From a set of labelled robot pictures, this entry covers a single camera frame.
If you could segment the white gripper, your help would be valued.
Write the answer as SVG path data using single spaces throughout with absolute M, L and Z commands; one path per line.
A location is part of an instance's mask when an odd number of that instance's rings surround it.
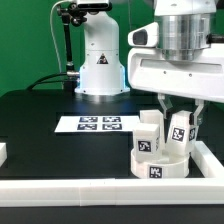
M 172 108 L 169 95 L 196 99 L 193 118 L 200 126 L 208 101 L 224 103 L 224 46 L 196 51 L 192 61 L 169 61 L 159 49 L 133 48 L 128 81 L 134 89 L 159 93 L 164 118 Z

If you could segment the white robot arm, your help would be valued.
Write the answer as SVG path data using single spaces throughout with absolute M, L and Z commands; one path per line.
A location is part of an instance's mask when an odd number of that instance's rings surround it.
M 224 103 L 224 42 L 213 34 L 216 0 L 157 0 L 155 21 L 128 34 L 132 88 Z

